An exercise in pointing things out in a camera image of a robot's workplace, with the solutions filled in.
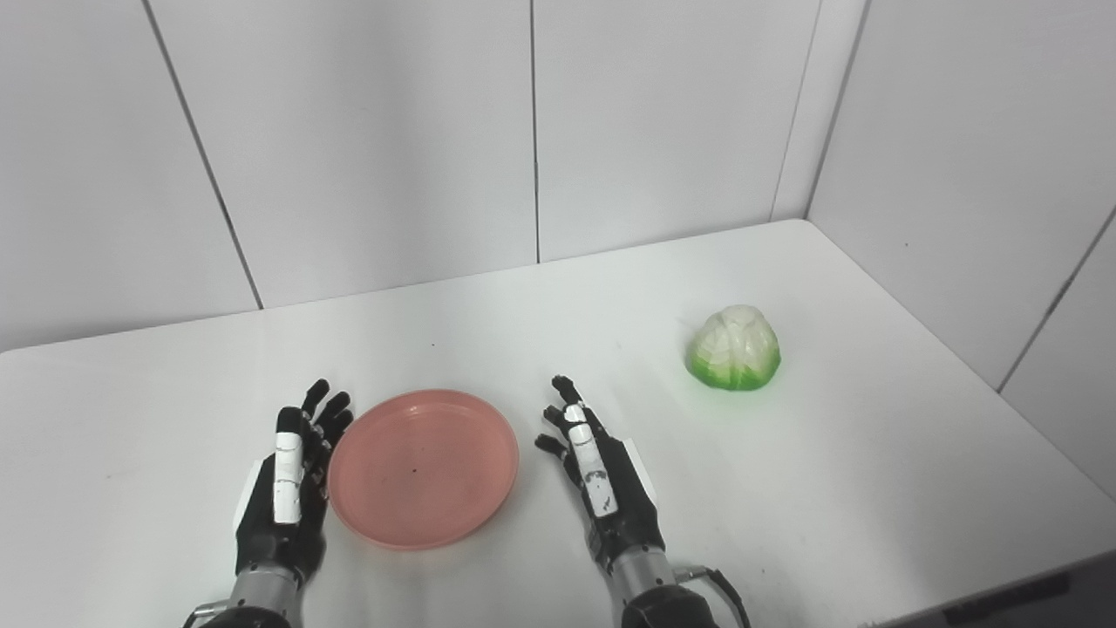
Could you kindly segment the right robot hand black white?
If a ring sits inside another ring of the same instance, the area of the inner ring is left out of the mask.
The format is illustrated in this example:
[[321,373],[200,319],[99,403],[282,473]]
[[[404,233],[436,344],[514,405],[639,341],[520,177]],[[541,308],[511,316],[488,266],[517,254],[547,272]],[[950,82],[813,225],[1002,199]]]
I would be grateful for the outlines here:
[[533,445],[552,454],[571,481],[589,518],[589,552],[610,571],[631,551],[664,551],[657,506],[639,477],[629,447],[610,436],[583,400],[574,381],[555,375],[562,406],[546,406],[542,418],[558,436],[539,434]]

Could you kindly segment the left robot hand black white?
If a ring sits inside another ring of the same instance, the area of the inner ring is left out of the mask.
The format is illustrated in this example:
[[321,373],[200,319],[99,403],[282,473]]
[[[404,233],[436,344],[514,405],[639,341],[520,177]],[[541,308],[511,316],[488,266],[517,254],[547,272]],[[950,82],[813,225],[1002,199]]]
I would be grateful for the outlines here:
[[235,574],[279,567],[306,584],[323,568],[324,514],[330,505],[331,455],[354,421],[347,392],[319,379],[299,406],[283,406],[275,422],[272,450],[248,482],[235,525]]

